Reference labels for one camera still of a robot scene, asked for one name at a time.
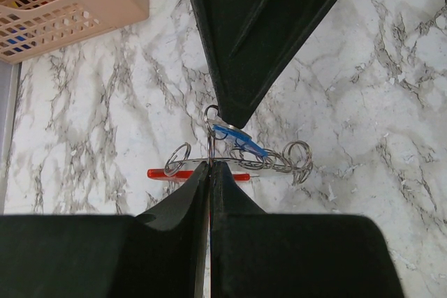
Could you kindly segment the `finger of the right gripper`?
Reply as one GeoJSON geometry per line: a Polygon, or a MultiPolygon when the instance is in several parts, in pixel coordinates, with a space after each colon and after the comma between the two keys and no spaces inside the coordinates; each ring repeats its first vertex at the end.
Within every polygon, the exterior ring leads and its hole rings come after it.
{"type": "Polygon", "coordinates": [[[190,0],[219,115],[243,128],[337,0],[190,0]]]}

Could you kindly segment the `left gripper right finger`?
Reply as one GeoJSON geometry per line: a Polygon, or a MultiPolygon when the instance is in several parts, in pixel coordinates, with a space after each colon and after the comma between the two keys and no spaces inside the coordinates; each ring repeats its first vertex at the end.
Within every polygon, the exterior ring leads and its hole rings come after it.
{"type": "Polygon", "coordinates": [[[403,297],[378,226],[364,216],[269,214],[226,163],[210,176],[213,297],[403,297]]]}

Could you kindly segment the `red handled keyring with rings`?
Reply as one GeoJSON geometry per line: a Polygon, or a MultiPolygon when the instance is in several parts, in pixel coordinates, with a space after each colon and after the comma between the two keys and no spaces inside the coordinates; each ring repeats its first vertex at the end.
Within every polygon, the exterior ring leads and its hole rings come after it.
{"type": "MultiPolygon", "coordinates": [[[[286,144],[280,151],[266,149],[267,156],[261,157],[241,148],[233,147],[229,155],[215,157],[214,163],[226,163],[236,181],[249,181],[256,177],[291,175],[295,184],[302,184],[311,174],[314,164],[312,149],[304,141],[286,144]]],[[[186,181],[206,158],[191,158],[191,145],[187,142],[178,146],[162,168],[148,169],[147,177],[153,180],[186,181]]]]}

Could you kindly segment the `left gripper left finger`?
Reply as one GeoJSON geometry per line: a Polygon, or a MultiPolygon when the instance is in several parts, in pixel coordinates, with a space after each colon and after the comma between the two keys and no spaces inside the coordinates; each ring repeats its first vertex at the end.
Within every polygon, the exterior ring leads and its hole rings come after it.
{"type": "Polygon", "coordinates": [[[2,297],[201,297],[210,166],[138,216],[3,215],[2,297]]]}

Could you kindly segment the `blue tagged key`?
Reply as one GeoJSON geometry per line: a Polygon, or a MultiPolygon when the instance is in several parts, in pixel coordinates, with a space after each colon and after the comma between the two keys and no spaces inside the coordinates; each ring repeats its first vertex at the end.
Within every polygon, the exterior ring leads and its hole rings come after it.
{"type": "Polygon", "coordinates": [[[252,137],[244,131],[230,124],[226,124],[223,121],[209,118],[208,112],[210,110],[217,111],[218,106],[209,105],[205,108],[204,112],[205,125],[215,140],[229,141],[234,149],[237,149],[240,152],[250,153],[259,159],[264,159],[268,156],[267,151],[257,145],[252,140],[252,137]]]}

